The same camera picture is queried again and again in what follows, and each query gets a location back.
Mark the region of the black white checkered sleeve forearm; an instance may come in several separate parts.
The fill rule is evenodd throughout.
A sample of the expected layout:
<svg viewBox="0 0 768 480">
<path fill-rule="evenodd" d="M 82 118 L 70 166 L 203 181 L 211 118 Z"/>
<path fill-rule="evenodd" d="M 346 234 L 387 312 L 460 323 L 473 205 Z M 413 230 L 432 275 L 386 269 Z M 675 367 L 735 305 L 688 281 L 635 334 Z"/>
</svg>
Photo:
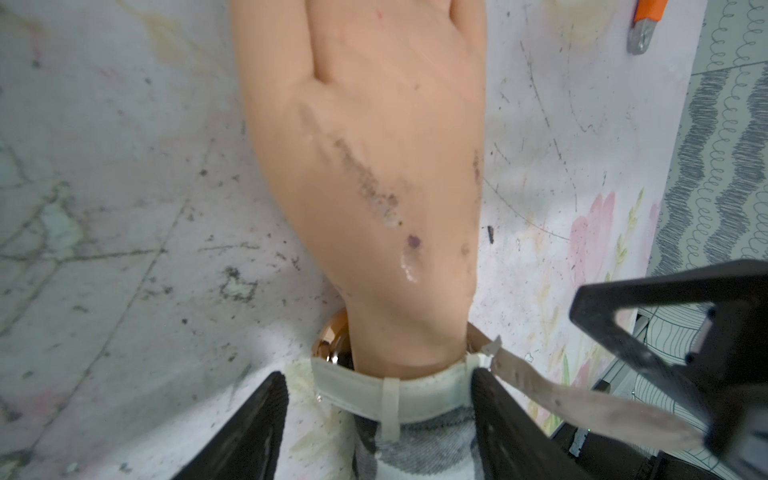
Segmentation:
<svg viewBox="0 0 768 480">
<path fill-rule="evenodd" d="M 483 479 L 475 412 L 460 407 L 424 422 L 404 424 L 385 441 L 379 423 L 356 416 L 354 479 Z"/>
</svg>

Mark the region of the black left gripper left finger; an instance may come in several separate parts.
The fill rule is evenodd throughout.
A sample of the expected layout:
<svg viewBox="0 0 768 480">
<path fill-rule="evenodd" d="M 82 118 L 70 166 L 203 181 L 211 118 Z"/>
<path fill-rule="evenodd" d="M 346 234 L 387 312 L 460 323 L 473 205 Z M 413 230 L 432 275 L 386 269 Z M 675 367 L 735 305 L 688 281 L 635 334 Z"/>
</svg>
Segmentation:
<svg viewBox="0 0 768 480">
<path fill-rule="evenodd" d="M 288 406 L 286 378 L 275 371 L 174 480 L 272 480 Z"/>
</svg>

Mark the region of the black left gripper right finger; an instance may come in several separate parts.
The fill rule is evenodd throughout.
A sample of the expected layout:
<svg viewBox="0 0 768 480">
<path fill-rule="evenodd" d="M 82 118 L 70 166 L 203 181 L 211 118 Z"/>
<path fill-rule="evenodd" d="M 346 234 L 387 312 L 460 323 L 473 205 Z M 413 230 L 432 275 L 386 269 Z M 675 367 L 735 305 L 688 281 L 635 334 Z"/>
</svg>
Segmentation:
<svg viewBox="0 0 768 480">
<path fill-rule="evenodd" d="M 473 372 L 471 399 L 486 479 L 590 479 L 543 434 L 490 371 Z"/>
</svg>

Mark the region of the white strap rose-gold watch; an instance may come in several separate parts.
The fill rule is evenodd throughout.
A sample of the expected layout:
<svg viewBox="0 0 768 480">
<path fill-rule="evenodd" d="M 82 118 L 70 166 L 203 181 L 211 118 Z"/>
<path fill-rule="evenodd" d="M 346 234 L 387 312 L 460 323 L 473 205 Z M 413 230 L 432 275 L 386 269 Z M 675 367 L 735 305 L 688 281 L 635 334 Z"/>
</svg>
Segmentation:
<svg viewBox="0 0 768 480">
<path fill-rule="evenodd" d="M 423 422 L 471 403 L 475 371 L 503 380 L 551 414 L 600 435 L 659 450 L 700 447 L 703 435 L 684 420 L 656 407 L 609 394 L 563 386 L 542 377 L 511 354 L 499 339 L 477 327 L 467 330 L 468 352 L 449 368 L 415 380 L 375 378 L 341 365 L 351 351 L 348 316 L 339 311 L 316 340 L 311 361 L 317 395 L 365 419 L 377 421 L 386 441 L 403 425 Z"/>
</svg>

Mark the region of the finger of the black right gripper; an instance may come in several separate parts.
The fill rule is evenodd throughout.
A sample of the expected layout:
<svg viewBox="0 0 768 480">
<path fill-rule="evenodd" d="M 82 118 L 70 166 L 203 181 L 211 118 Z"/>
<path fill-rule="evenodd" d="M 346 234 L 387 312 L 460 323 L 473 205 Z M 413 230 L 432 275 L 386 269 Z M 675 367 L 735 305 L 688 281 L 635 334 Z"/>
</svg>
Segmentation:
<svg viewBox="0 0 768 480">
<path fill-rule="evenodd" d="M 619 311 L 702 306 L 675 365 L 624 332 Z M 569 318 L 705 425 L 704 446 L 743 479 L 767 476 L 767 264 L 736 260 L 580 287 Z"/>
</svg>

